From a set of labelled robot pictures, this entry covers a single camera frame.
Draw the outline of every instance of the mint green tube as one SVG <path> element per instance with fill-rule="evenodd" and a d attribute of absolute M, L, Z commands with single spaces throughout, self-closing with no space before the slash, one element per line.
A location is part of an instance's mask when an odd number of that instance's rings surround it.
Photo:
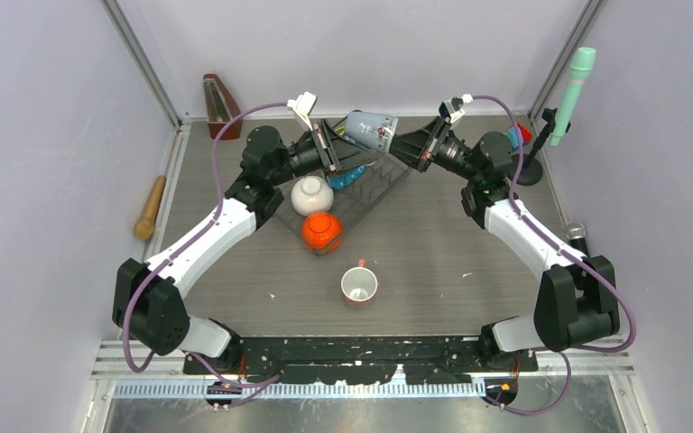
<path fill-rule="evenodd" d="M 569 82 L 564 90 L 561 105 L 557 110 L 555 117 L 556 127 L 551 133 L 552 146 L 559 144 L 559 139 L 564 136 L 569 124 L 569 118 L 572 117 L 572 111 L 575 110 L 575 104 L 580 96 L 580 89 L 583 88 L 583 83 L 591 74 L 591 69 L 594 68 L 596 60 L 596 50 L 588 47 L 580 47 L 575 51 L 575 56 L 569 64 Z"/>

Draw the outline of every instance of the black stand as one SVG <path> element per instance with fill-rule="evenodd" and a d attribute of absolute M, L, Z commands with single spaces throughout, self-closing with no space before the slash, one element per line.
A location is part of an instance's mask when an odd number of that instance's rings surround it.
<path fill-rule="evenodd" d="M 524 164 L 522 165 L 522 172 L 519 174 L 519 179 L 516 180 L 518 185 L 523 185 L 525 187 L 530 187 L 540 182 L 543 179 L 543 166 L 540 161 L 535 161 L 535 156 L 541 151 L 546 140 L 549 139 L 551 131 L 556 127 L 556 122 L 554 117 L 557 115 L 557 109 L 543 109 L 541 118 L 546 122 L 541 129 L 541 133 L 538 134 L 538 138 L 535 139 L 535 143 L 532 144 L 532 149 L 530 153 L 524 158 Z M 514 172 L 516 171 L 516 165 L 519 162 L 519 153 L 512 155 L 512 166 L 506 173 L 509 179 L 513 180 Z"/>

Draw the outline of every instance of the red cap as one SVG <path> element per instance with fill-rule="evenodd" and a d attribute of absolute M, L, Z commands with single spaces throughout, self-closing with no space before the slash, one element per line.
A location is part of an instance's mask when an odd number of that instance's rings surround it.
<path fill-rule="evenodd" d="M 532 140 L 532 134 L 530 134 L 530 131 L 525 129 L 524 126 L 522 126 L 522 124 L 516 124 L 516 125 L 519 126 L 519 130 L 520 130 L 520 132 L 522 132 L 522 140 L 525 143 L 529 143 L 530 140 Z"/>

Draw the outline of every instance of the wire dish rack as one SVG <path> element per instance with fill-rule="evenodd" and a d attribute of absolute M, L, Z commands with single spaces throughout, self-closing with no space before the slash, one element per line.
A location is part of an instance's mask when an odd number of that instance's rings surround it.
<path fill-rule="evenodd" d="M 343 189 L 334 189 L 333 206 L 328 212 L 338 218 L 341 223 L 341 235 L 324 248 L 314 248 L 301 237 L 301 226 L 304 224 L 305 217 L 299 215 L 291 203 L 291 191 L 296 180 L 281 186 L 285 201 L 275 212 L 274 218 L 288 227 L 314 254 L 324 255 L 335 249 L 349 231 L 355 228 L 365 215 L 410 173 L 409 167 L 401 165 L 392 156 L 381 153 L 372 165 L 365 166 L 365 172 L 351 185 Z"/>

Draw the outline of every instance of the wooden pestle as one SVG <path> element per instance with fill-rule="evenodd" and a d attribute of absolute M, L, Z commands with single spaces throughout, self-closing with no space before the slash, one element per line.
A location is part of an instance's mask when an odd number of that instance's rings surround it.
<path fill-rule="evenodd" d="M 142 216 L 134 226 L 134 236 L 137 239 L 146 241 L 152 236 L 155 231 L 155 218 L 158 216 L 158 208 L 161 207 L 161 197 L 163 190 L 166 188 L 166 177 L 158 176 L 150 190 L 150 197 L 147 198 L 147 203 L 144 204 Z"/>

